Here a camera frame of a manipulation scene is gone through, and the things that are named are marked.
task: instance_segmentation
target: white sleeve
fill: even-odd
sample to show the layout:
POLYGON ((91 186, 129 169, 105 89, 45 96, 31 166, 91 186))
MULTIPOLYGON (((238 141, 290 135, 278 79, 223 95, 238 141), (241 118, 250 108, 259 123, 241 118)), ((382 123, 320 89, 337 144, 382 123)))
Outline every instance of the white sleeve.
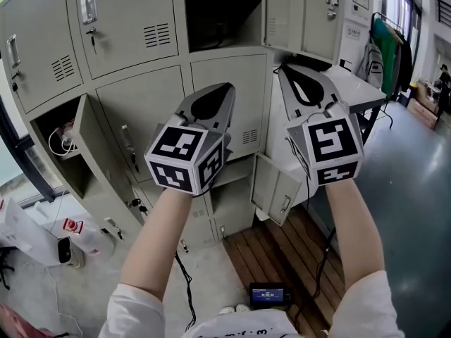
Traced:
POLYGON ((330 337, 404 338, 396 324, 386 271, 349 288, 333 316, 330 337))
POLYGON ((164 338, 163 304, 153 295, 119 284, 111 295, 99 338, 164 338))

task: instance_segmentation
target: railing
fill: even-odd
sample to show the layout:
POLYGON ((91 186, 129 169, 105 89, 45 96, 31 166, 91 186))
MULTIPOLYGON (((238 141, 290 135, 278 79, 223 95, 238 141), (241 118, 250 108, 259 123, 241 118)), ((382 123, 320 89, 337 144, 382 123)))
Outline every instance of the railing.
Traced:
POLYGON ((448 27, 451 27, 451 5, 443 0, 435 0, 437 10, 437 20, 448 27))

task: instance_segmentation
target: forearm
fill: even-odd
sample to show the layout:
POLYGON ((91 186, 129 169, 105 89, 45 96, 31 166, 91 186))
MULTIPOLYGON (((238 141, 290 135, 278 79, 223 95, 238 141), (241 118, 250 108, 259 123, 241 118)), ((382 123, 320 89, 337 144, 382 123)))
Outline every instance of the forearm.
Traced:
POLYGON ((326 186, 348 289, 385 269, 381 236, 354 180, 326 186))
POLYGON ((192 196, 165 190, 156 202, 123 264, 121 283, 163 300, 192 196))

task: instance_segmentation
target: gray backpack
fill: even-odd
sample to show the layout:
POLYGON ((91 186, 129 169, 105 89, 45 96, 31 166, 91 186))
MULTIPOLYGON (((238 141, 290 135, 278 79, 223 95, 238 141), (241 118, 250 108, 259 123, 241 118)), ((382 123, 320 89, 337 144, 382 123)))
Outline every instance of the gray backpack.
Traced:
POLYGON ((357 71, 357 77, 380 89, 383 81, 383 61, 381 50, 369 38, 365 54, 357 71))

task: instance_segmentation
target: white t-shirt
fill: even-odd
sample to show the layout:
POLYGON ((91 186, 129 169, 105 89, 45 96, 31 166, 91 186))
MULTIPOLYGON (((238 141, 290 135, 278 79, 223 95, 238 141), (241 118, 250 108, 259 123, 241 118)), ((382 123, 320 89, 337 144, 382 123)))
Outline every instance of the white t-shirt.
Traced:
MULTIPOLYGON (((100 338, 164 337, 163 304, 138 288, 119 284, 110 298, 107 316, 100 338)), ((192 328, 183 338, 257 335, 298 337, 285 312, 269 309, 219 315, 192 328)), ((404 338, 397 328, 385 271, 365 277, 346 292, 333 316, 329 337, 404 338)))

